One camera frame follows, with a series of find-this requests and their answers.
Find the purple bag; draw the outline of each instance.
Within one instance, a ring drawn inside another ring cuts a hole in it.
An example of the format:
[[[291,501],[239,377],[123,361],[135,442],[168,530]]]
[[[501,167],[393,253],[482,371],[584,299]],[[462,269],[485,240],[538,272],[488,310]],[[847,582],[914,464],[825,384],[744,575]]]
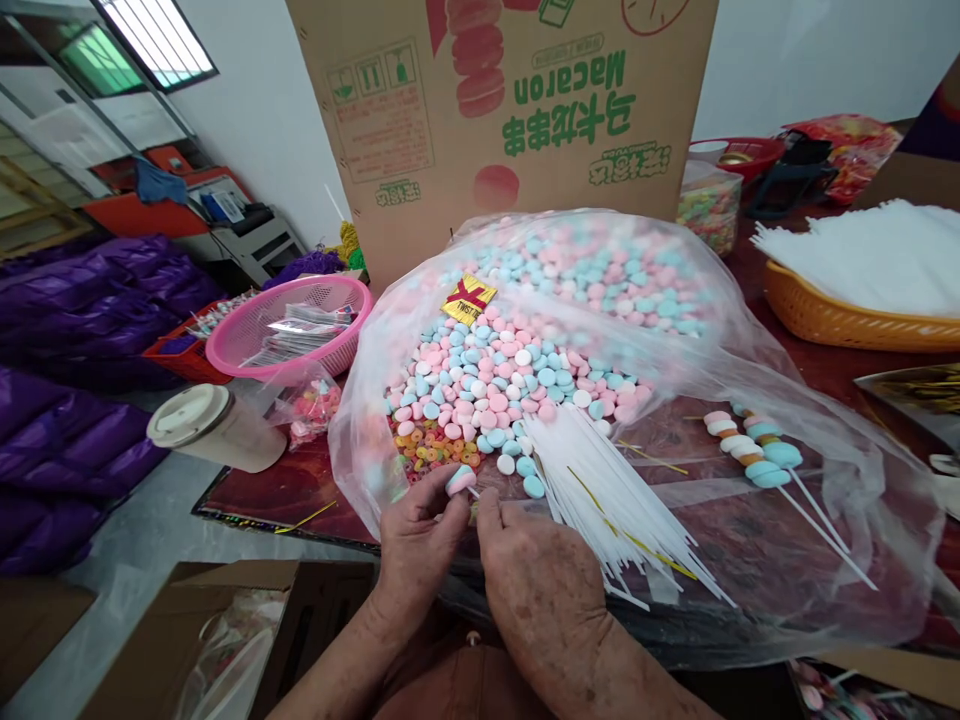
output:
[[[0,575],[64,570],[90,552],[103,510],[69,497],[40,499],[0,489]]]

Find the purple fabric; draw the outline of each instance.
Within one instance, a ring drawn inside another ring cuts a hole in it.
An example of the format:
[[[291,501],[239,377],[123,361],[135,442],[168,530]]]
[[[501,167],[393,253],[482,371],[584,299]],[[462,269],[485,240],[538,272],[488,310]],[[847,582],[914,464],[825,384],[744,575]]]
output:
[[[0,362],[114,394],[176,387],[142,353],[223,297],[164,236],[110,240],[0,279]]]
[[[0,574],[84,557],[109,508],[166,456],[150,415],[0,368]]]
[[[80,562],[104,511],[75,498],[31,497],[0,489],[0,526],[29,518],[26,532],[0,556],[0,575],[56,572]]]

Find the window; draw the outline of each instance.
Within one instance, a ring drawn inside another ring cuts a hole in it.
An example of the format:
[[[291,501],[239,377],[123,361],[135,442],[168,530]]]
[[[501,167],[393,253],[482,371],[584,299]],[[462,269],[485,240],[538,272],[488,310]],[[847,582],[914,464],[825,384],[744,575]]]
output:
[[[153,77],[160,89],[169,92],[217,74],[217,69],[173,0],[93,2],[117,39],[126,46],[128,54],[138,61],[144,72]],[[133,73],[133,70],[112,43],[105,40],[106,33],[94,28],[77,38],[79,43],[74,42],[77,52],[97,67],[101,77],[109,76],[109,82],[122,85],[127,73]]]

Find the cup lid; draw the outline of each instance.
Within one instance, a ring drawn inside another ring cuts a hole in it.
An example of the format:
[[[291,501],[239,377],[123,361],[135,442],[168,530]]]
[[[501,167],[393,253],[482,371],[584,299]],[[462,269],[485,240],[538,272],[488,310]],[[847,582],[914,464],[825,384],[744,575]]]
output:
[[[157,409],[147,425],[147,437],[157,447],[187,445],[217,422],[229,402],[230,391],[220,385],[188,388]]]

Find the cardboard flap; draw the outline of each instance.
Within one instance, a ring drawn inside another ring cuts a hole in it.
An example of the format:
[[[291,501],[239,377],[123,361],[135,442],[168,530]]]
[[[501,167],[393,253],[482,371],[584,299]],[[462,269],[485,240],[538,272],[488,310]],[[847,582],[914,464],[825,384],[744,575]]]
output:
[[[243,587],[289,590],[297,575],[297,560],[237,560],[172,583],[172,587]]]

